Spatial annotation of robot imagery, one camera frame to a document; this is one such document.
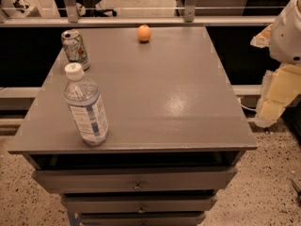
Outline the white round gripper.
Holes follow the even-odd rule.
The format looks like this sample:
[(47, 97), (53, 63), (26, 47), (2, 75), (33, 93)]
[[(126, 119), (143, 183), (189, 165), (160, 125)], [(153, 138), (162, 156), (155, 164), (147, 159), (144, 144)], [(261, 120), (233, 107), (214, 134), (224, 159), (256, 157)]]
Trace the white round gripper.
[(301, 63), (300, 0), (290, 0), (273, 24), (254, 36), (250, 44), (269, 47), (271, 58), (284, 62), (274, 72), (267, 71), (261, 83), (254, 122), (261, 128), (268, 128), (301, 93), (301, 66), (293, 65)]

